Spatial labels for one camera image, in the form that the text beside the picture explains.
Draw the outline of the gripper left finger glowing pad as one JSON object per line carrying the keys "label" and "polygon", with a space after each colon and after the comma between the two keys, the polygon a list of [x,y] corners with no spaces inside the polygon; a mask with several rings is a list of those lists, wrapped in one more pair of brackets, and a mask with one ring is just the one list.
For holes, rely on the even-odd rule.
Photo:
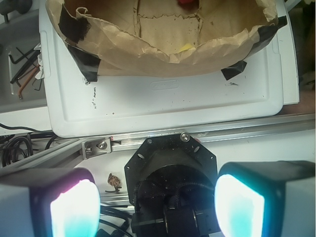
{"label": "gripper left finger glowing pad", "polygon": [[2,237],[94,237],[100,194],[85,168],[18,168],[0,174]]}

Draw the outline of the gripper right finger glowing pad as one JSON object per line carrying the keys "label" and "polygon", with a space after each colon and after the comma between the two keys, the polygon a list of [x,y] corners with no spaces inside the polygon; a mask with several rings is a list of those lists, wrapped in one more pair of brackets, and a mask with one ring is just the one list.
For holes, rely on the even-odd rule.
{"label": "gripper right finger glowing pad", "polygon": [[226,237],[314,237],[316,164],[228,162],[219,171],[214,201]]}

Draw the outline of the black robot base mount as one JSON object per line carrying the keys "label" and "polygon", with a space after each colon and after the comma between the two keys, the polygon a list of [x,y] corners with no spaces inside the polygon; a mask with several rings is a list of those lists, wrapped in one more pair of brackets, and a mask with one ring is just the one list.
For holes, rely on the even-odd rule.
{"label": "black robot base mount", "polygon": [[219,232],[216,156],[188,133],[147,138],[124,170],[136,236],[207,237]]}

